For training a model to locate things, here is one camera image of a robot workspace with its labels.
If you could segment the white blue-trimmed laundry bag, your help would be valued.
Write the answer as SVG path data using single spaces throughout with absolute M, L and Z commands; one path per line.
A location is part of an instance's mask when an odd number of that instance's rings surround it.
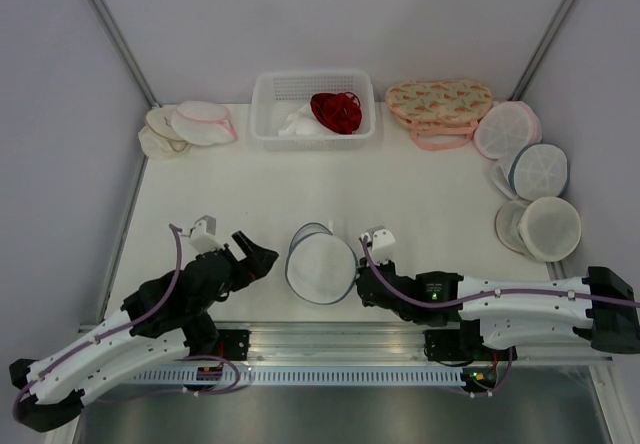
M 343 301 L 353 289 L 357 258 L 351 247 L 318 222 L 293 235 L 285 260 L 285 280 L 301 300 L 316 306 Z

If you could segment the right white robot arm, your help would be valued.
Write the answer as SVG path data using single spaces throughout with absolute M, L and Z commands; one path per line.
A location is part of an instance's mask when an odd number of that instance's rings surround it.
M 584 277 L 509 282 L 433 271 L 397 274 L 393 262 L 363 264 L 356 291 L 366 307 L 434 328 L 456 323 L 459 352 L 478 359 L 490 349 L 584 340 L 596 351 L 639 351 L 639 303 L 612 270 L 591 266 Z

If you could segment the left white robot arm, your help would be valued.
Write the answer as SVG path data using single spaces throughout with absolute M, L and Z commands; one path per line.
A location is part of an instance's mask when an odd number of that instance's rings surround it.
M 188 263 L 178 255 L 174 270 L 143 283 L 72 344 L 40 360 L 14 361 L 9 367 L 18 390 L 14 420 L 36 432 L 52 431 L 119 384 L 171 361 L 208 360 L 235 370 L 220 348 L 209 309 L 266 277 L 279 255 L 241 231 L 232 238 L 243 258 L 226 244 Z

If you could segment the beige empty laundry bag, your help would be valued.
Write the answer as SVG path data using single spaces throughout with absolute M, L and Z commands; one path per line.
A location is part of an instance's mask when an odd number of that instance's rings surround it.
M 138 133 L 141 149 L 147 158 L 168 160 L 186 155 L 191 144 L 182 139 L 171 125 L 174 106 L 154 107 L 144 118 Z

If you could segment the white bra in basket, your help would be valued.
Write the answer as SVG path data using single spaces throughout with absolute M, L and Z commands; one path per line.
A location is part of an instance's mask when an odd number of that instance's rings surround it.
M 290 113 L 278 130 L 279 137 L 290 136 L 327 136 L 332 132 L 321 124 L 311 110 L 309 103 Z

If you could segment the pink-trimmed empty laundry bag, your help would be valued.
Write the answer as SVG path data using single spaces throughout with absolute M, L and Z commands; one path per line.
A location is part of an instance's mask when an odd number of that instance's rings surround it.
M 238 139 L 230 110 L 221 104 L 182 102 L 172 111 L 170 123 L 179 137 L 195 146 L 223 145 Z

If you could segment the red bra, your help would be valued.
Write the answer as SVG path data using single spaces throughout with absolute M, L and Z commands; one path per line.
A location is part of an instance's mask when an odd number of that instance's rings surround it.
M 352 92 L 317 93 L 310 105 L 317 120 L 336 134 L 352 135 L 360 128 L 361 102 Z

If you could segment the beige round laundry bag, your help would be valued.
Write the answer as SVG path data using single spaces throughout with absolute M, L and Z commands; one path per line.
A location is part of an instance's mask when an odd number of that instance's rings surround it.
M 538 262 L 558 262 L 568 257 L 581 240 L 577 210 L 557 197 L 533 202 L 513 200 L 495 217 L 495 232 L 508 249 Z

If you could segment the floral bra case stack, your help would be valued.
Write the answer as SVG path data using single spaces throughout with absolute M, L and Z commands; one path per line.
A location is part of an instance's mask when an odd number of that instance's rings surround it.
M 403 81 L 387 89 L 385 103 L 417 147 L 444 151 L 470 143 L 494 98 L 472 79 Z

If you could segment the blue-trimmed round laundry bag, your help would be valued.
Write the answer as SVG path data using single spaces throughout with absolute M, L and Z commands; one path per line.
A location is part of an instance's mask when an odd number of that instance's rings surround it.
M 511 200 L 560 197 L 569 183 L 569 161 L 556 145 L 530 144 L 499 159 L 490 171 L 493 184 Z

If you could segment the pink-trimmed round laundry bag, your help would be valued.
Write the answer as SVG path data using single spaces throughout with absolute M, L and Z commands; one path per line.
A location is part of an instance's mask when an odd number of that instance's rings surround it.
M 473 142 L 485 158 L 498 160 L 542 140 L 540 120 L 522 101 L 498 103 L 479 122 Z

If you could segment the white plastic basket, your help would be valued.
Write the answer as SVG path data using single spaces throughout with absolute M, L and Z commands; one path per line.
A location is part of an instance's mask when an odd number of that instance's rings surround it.
M 316 95 L 345 94 L 357 106 L 359 127 L 337 133 L 313 111 Z M 269 151 L 353 150 L 375 134 L 376 106 L 368 74 L 355 69 L 269 72 L 255 83 L 249 135 Z

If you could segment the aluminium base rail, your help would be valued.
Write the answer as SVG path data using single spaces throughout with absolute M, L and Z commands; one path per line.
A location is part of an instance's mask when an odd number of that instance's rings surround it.
M 249 332 L 247 360 L 258 365 L 419 365 L 426 326 L 407 322 L 223 322 Z M 582 342 L 518 344 L 518 366 L 610 366 L 611 354 Z

